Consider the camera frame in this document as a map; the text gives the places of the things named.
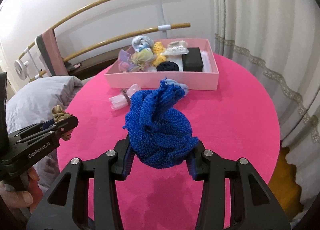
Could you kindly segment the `left hand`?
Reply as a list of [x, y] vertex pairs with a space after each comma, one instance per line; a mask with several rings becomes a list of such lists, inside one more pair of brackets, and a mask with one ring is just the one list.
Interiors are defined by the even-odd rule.
[[1, 197], [11, 213], [16, 219], [23, 220], [24, 216], [21, 214], [22, 208], [30, 208], [32, 213], [43, 197], [42, 190], [39, 187], [39, 175], [36, 170], [31, 167], [28, 170], [29, 186], [24, 191], [7, 191], [5, 184], [1, 181]]

